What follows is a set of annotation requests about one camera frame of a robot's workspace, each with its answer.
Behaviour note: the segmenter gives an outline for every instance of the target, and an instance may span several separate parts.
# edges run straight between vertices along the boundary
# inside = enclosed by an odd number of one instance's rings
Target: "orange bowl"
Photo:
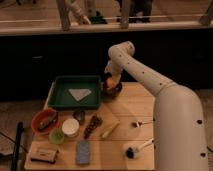
[[[32,122],[31,122],[31,128],[32,128],[33,132],[35,134],[38,134],[38,135],[46,135],[46,134],[49,134],[50,131],[53,130],[54,128],[59,127],[59,118],[58,118],[58,115],[57,115],[55,121],[50,123],[49,126],[44,128],[43,130],[38,129],[40,123],[47,120],[55,112],[57,112],[57,111],[52,109],[52,108],[47,108],[47,109],[44,109],[44,110],[36,113],[35,116],[32,119]]]

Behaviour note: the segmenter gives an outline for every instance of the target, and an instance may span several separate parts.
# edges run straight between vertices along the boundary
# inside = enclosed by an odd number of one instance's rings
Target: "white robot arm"
[[[70,10],[73,13],[78,24],[91,24],[89,18],[84,14],[84,11],[78,5],[76,0],[66,0],[65,2],[68,7],[68,11]]]
[[[154,97],[154,155],[156,171],[208,171],[203,110],[189,88],[132,58],[134,45],[124,42],[109,48],[105,72],[120,81],[126,70]]]

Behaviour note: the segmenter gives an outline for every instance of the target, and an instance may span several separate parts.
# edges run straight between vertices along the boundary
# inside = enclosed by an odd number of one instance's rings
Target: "black cabinet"
[[[109,47],[123,41],[135,45],[137,60],[177,83],[212,88],[212,33],[194,29],[0,37],[0,100],[44,99],[58,75],[102,76]],[[135,80],[124,72],[122,81]]]

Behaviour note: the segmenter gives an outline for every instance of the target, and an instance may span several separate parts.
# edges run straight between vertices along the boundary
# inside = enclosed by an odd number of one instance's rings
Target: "green tray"
[[[91,93],[76,101],[68,89],[89,89]],[[58,76],[48,106],[54,109],[97,109],[101,103],[101,78],[98,75]]]

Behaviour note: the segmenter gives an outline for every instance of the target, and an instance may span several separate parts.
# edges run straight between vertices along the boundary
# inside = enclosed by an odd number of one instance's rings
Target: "wooden tabletop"
[[[97,110],[86,111],[86,120],[80,126],[77,137],[65,137],[61,145],[51,144],[47,136],[34,136],[29,154],[25,162],[26,170],[154,170],[153,145],[144,148],[136,159],[128,159],[125,151],[153,138],[154,97],[139,83],[123,83],[122,92],[116,99],[104,98]],[[60,111],[60,122],[72,117],[73,111]],[[83,139],[83,132],[90,118],[97,114],[103,119],[103,124],[96,128],[89,137],[90,164],[79,166],[75,163],[76,143]],[[107,126],[119,120],[120,124],[106,138],[100,134]],[[134,121],[150,122],[134,128]],[[38,147],[48,147],[59,150],[55,164],[32,162],[30,155]]]

